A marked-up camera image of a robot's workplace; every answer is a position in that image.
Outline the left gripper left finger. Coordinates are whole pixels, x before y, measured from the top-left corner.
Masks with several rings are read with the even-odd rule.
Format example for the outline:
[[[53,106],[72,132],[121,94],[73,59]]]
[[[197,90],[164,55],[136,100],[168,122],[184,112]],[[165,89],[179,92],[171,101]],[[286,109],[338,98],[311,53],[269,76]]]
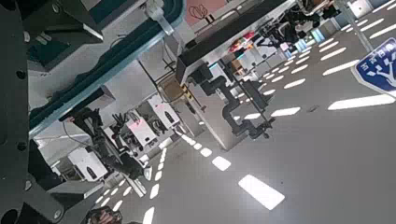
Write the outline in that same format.
[[[27,200],[18,224],[86,224],[94,201],[103,189],[100,182],[62,181],[43,158],[38,144],[29,142]]]

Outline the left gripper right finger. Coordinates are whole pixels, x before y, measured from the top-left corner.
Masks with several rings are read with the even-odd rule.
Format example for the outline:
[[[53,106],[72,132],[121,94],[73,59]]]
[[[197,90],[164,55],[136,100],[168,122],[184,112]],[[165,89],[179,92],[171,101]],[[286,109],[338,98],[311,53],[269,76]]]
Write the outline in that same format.
[[[81,0],[27,0],[28,69],[51,71],[83,45],[104,41]]]

